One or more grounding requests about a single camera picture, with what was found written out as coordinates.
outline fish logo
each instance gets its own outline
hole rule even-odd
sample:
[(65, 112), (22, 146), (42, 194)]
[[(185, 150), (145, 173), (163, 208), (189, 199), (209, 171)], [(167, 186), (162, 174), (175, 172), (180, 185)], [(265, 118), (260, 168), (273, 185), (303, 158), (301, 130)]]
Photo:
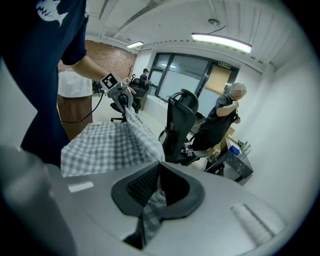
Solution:
[(58, 21), (61, 27), (62, 21), (68, 13), (58, 13), (57, 6), (60, 2), (60, 0), (40, 0), (35, 5), (35, 9), (37, 10), (37, 13), (41, 19), (46, 22)]
[(84, 18), (87, 18), (89, 16), (89, 6), (87, 5), (87, 3), (85, 3), (85, 11), (84, 11)]

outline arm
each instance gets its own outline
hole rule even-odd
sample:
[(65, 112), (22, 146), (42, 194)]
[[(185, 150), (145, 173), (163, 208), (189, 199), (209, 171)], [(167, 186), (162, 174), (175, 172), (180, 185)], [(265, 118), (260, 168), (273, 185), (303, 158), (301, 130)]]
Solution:
[(234, 111), (235, 109), (237, 109), (237, 104), (235, 103), (237, 101), (234, 101), (231, 105), (229, 106), (223, 106), (223, 107), (219, 107), (216, 110), (216, 115), (218, 117), (225, 117), (227, 115), (229, 115), (232, 111)]
[(102, 67), (94, 63), (92, 59), (88, 56), (84, 56), (80, 61), (73, 64), (72, 69), (74, 72), (95, 81), (101, 81), (108, 72), (106, 72)]

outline white label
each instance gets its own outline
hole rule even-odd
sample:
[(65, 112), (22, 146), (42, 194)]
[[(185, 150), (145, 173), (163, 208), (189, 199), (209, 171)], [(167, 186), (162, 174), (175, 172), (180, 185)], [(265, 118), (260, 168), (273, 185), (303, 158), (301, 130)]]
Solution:
[(79, 192), (79, 191), (82, 191), (82, 190), (90, 189), (93, 186), (94, 186), (94, 184), (91, 181), (88, 181), (88, 182), (85, 182), (85, 183), (69, 185), (68, 188), (69, 188), (71, 193), (74, 193), (74, 192)]

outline brick wall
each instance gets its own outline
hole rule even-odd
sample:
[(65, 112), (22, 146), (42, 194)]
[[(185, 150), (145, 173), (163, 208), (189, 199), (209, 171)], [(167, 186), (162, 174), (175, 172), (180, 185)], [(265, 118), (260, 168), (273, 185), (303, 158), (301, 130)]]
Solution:
[[(131, 76), (137, 58), (136, 54), (109, 44), (89, 40), (85, 41), (85, 47), (86, 54), (107, 72), (114, 72), (121, 79), (127, 78), (129, 72)], [(68, 67), (60, 61), (58, 70), (63, 71)]]

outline black cable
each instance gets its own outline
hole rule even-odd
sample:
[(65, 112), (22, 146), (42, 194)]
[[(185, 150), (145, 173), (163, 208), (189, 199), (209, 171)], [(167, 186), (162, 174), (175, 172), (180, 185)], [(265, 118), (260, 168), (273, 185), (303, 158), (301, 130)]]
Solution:
[(68, 121), (60, 121), (60, 122), (61, 122), (61, 123), (67, 123), (67, 124), (75, 124), (75, 123), (79, 123), (79, 122), (85, 120), (88, 116), (90, 116), (90, 115), (97, 109), (97, 107), (99, 106), (99, 104), (100, 104), (100, 102), (101, 102), (102, 97), (104, 96), (104, 94), (105, 94), (105, 92), (103, 92), (103, 93), (101, 94), (101, 97), (100, 97), (100, 100), (99, 100), (98, 104), (95, 106), (94, 110), (92, 110), (88, 115), (85, 116), (85, 118), (83, 118), (83, 119), (81, 119), (81, 120), (79, 120), (79, 121), (75, 121), (75, 122), (68, 122)]
[(208, 34), (212, 34), (212, 33), (214, 33), (214, 32), (218, 32), (218, 31), (220, 31), (220, 30), (223, 30), (225, 27), (226, 27), (226, 25), (224, 25), (222, 28), (219, 28), (219, 29), (217, 29), (217, 30), (215, 30), (215, 31), (213, 31), (213, 32), (211, 32), (211, 33), (208, 33)]

